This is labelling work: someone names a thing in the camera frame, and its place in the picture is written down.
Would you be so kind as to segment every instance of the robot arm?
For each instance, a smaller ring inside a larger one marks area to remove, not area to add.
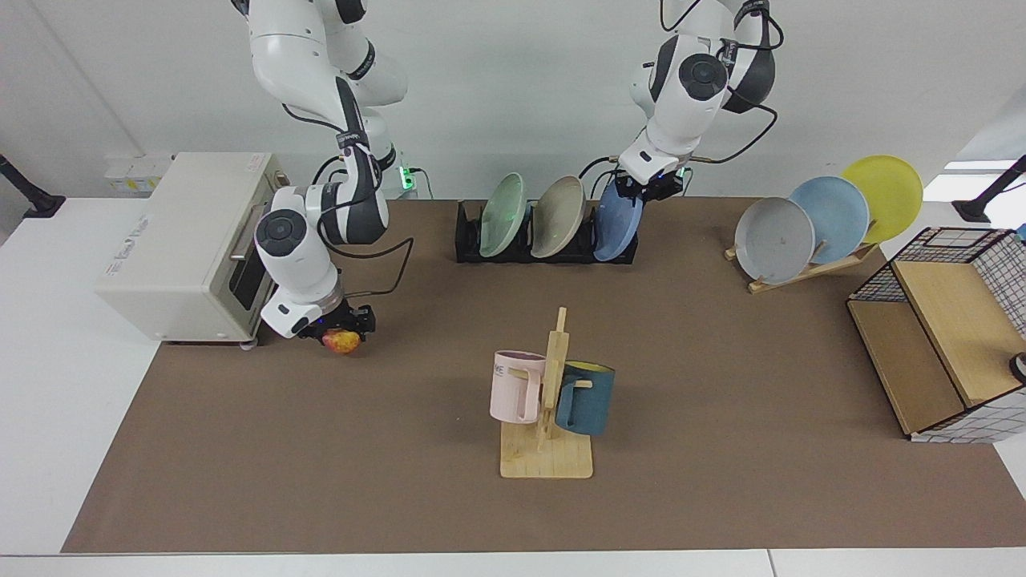
[[[760,104],[775,76],[768,0],[673,3],[677,17],[694,7],[654,65],[635,78],[631,94],[648,122],[620,155],[632,182],[642,187],[690,159],[720,108],[741,113]],[[725,24],[731,13],[733,26]]]
[[[368,138],[358,101],[402,100],[406,79],[394,62],[376,53],[358,22],[361,0],[233,0],[249,23],[258,81],[301,120],[338,130],[348,178],[342,183],[285,187],[275,193],[254,242],[278,288],[261,311],[278,334],[320,338],[329,329],[373,331],[369,307],[354,311],[327,247],[368,244],[388,227],[379,161],[394,157],[391,140]],[[324,122],[304,119],[298,109]],[[379,136],[384,122],[371,116]],[[371,148],[371,142],[378,150]]]

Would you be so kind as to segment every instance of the yellow plate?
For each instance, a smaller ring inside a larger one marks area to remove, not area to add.
[[[922,181],[911,164],[897,156],[867,156],[841,172],[859,187],[875,224],[865,242],[891,240],[912,226],[922,207]]]

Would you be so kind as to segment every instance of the beige plate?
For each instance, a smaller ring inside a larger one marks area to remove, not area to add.
[[[584,221],[584,186],[577,177],[556,181],[538,201],[531,217],[530,255],[547,259],[557,255],[574,240]]]

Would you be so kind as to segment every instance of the wooden mug stand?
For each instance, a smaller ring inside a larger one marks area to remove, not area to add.
[[[872,230],[875,224],[876,221],[869,223],[869,229],[867,230],[867,232],[869,230]],[[819,255],[821,251],[823,251],[826,244],[827,244],[826,240],[820,242],[816,246],[816,251],[813,252],[813,258],[816,258],[816,256]],[[863,243],[858,248],[856,248],[854,253],[852,253],[851,255],[844,257],[839,261],[829,263],[826,265],[810,264],[808,266],[805,267],[805,270],[801,271],[801,274],[792,278],[791,280],[788,280],[787,282],[781,282],[780,284],[768,284],[764,282],[762,277],[756,278],[754,281],[748,283],[748,292],[751,293],[752,295],[758,295],[759,293],[765,293],[766,291],[773,291],[774,288],[787,286],[788,284],[794,284],[795,282],[801,282],[802,280],[827,274],[829,272],[836,272],[838,270],[843,270],[857,265],[861,265],[867,258],[869,258],[869,256],[873,253],[873,251],[878,249],[879,246],[880,245],[876,243],[872,244]],[[727,248],[726,252],[723,253],[723,257],[728,261],[737,260],[738,246],[734,245]]]
[[[549,332],[538,422],[502,423],[499,472],[504,478],[590,478],[594,472],[591,437],[556,426],[556,402],[570,343],[565,325],[566,309],[560,307],[556,330]],[[574,384],[591,385],[589,381]]]

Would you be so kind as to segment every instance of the black cable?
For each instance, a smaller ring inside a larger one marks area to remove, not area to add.
[[[291,116],[292,118],[299,120],[300,122],[308,122],[310,124],[317,124],[318,126],[325,126],[327,128],[331,128],[332,130],[337,131],[339,133],[345,132],[345,130],[343,130],[342,128],[336,126],[334,124],[331,124],[330,122],[325,122],[323,120],[317,120],[316,118],[306,118],[306,117],[300,116],[300,115],[295,114],[294,112],[292,112],[292,110],[290,108],[288,108],[287,104],[281,105],[281,108],[285,109],[285,114]]]
[[[324,163],[321,164],[321,167],[317,168],[317,172],[314,175],[314,180],[313,180],[313,182],[310,183],[310,186],[314,186],[315,184],[317,184],[317,181],[320,180],[321,175],[324,174],[324,170],[327,170],[328,166],[330,166],[331,164],[333,164],[336,162],[339,162],[341,160],[342,160],[342,156],[339,156],[339,155],[332,156],[331,158],[328,158],[327,160],[325,160]]]
[[[601,175],[599,175],[595,179],[595,183],[591,185],[591,196],[589,196],[588,199],[589,200],[594,200],[595,199],[595,189],[598,188],[598,183],[599,183],[599,181],[602,180],[602,177],[605,177],[605,176],[609,177],[609,180],[605,182],[605,186],[609,186],[609,183],[613,182],[613,178],[616,177],[617,172],[619,172],[619,171],[620,171],[619,168],[614,168],[611,170],[606,170],[606,171],[602,172]]]
[[[396,278],[395,283],[392,285],[391,288],[389,288],[388,291],[360,291],[360,292],[357,292],[357,293],[351,293],[351,294],[347,294],[345,296],[347,299],[351,298],[351,297],[352,298],[380,297],[380,296],[390,295],[390,294],[394,293],[395,290],[398,288],[399,283],[402,282],[403,274],[405,274],[405,272],[406,272],[406,264],[409,262],[409,256],[413,252],[413,237],[409,237],[409,238],[403,240],[402,242],[396,244],[395,246],[393,246],[391,248],[388,248],[387,251],[382,251],[381,253],[373,253],[373,254],[370,254],[370,255],[358,255],[358,254],[355,254],[355,253],[346,253],[345,251],[340,251],[339,248],[336,248],[331,244],[331,242],[328,241],[328,239],[327,239],[327,233],[325,232],[326,231],[326,225],[324,224],[324,217],[326,217],[327,215],[329,215],[331,213],[340,210],[342,208],[346,208],[346,207],[349,207],[349,206],[355,206],[356,204],[359,204],[361,202],[366,202],[367,200],[370,200],[371,198],[373,198],[376,193],[377,193],[377,191],[372,192],[372,193],[370,193],[368,195],[365,195],[365,196],[363,196],[361,198],[354,198],[353,200],[348,200],[346,202],[340,202],[339,204],[336,204],[334,206],[328,206],[327,208],[324,209],[324,211],[321,213],[320,218],[317,219],[317,227],[316,227],[317,228],[317,236],[320,237],[321,242],[324,243],[324,246],[326,246],[328,251],[334,253],[336,255],[339,255],[340,257],[346,257],[346,258],[349,258],[349,259],[364,259],[364,260],[377,259],[377,258],[380,258],[380,257],[386,257],[388,255],[391,255],[392,253],[395,253],[396,251],[398,251],[399,248],[401,248],[404,244],[409,243],[409,247],[406,249],[406,256],[402,260],[402,267],[399,269],[399,276]]]
[[[684,18],[687,17],[687,14],[692,13],[692,10],[694,10],[695,6],[698,6],[699,2],[701,1],[702,0],[695,0],[694,2],[692,2],[692,5],[688,6],[686,10],[684,10],[684,13],[679,18],[677,18],[677,22],[673,23],[673,26],[668,28],[666,26],[666,13],[665,13],[666,0],[659,0],[659,24],[663,26],[663,32],[673,32],[673,29],[680,26],[680,23],[684,22]]]
[[[602,162],[616,162],[616,160],[614,160],[613,158],[610,158],[608,156],[603,156],[601,158],[596,158],[596,159],[592,160],[591,162],[589,162],[588,165],[584,167],[584,170],[581,170],[581,174],[578,175],[578,179],[583,179],[585,177],[585,175],[588,174],[588,170],[591,170],[592,168],[594,168],[595,166],[598,166]]]
[[[684,189],[680,191],[680,196],[686,196],[687,189],[692,188],[692,181],[695,180],[695,168],[684,168],[684,174],[689,176],[687,177],[687,182],[684,184]]]
[[[780,40],[778,40],[776,44],[771,44],[768,46],[759,46],[757,44],[738,44],[739,48],[748,48],[749,50],[773,51],[784,45],[784,30],[780,27],[779,24],[777,24],[777,21],[770,15],[770,12],[765,12],[765,18],[771,26],[777,29],[777,35],[780,37]]]
[[[734,90],[734,88],[732,88],[729,85],[727,85],[726,89],[729,90],[729,92],[732,94],[734,94],[734,95],[738,97],[739,99],[741,99],[742,101],[744,101],[746,104],[751,105],[754,108],[758,108],[760,110],[764,110],[764,111],[768,112],[770,114],[773,115],[773,120],[771,120],[770,123],[766,124],[766,127],[763,128],[762,131],[759,132],[759,134],[757,137],[755,137],[754,139],[752,139],[752,142],[748,143],[747,145],[745,145],[744,148],[742,148],[738,152],[732,154],[731,156],[727,156],[726,158],[721,158],[719,160],[713,160],[711,158],[705,158],[705,157],[696,156],[696,157],[692,158],[692,161],[694,161],[694,162],[703,162],[705,164],[722,164],[724,162],[729,162],[731,160],[734,160],[735,158],[737,158],[737,157],[741,156],[742,154],[748,152],[748,149],[750,149],[753,146],[755,146],[755,143],[761,141],[762,137],[766,136],[766,132],[768,132],[770,129],[773,128],[775,124],[777,124],[777,119],[780,118],[780,115],[777,113],[776,110],[774,110],[774,109],[772,109],[772,108],[770,108],[767,106],[763,106],[763,105],[760,105],[760,104],[753,103],[752,101],[750,101],[750,100],[746,99],[745,97],[742,97],[741,94],[739,94],[738,92],[736,92]]]
[[[412,174],[421,172],[422,175],[424,175],[424,180],[428,182],[428,196],[431,197],[432,200],[434,200],[435,193],[433,190],[431,190],[431,177],[428,176],[428,171],[425,170],[424,168],[410,168],[409,171]]]
[[[387,248],[385,251],[382,251],[381,253],[372,253],[370,255],[357,255],[355,253],[346,253],[345,251],[340,251],[334,246],[327,244],[326,246],[328,247],[328,249],[334,253],[336,255],[339,255],[340,257],[346,257],[347,259],[360,259],[360,260],[370,260],[370,259],[379,259],[382,257],[387,257],[392,253],[395,253],[399,248],[402,248],[403,245],[406,246],[406,255],[402,258],[402,266],[399,267],[399,274],[395,277],[395,282],[392,283],[392,286],[390,288],[388,288],[387,291],[357,291],[356,293],[347,293],[345,298],[361,299],[364,297],[384,297],[385,295],[391,295],[392,293],[395,293],[395,290],[399,287],[400,283],[402,283],[403,275],[406,274],[406,265],[409,264],[409,256],[412,255],[413,253],[413,237],[412,236],[407,237],[405,240],[396,244],[395,246],[392,246],[391,248]]]

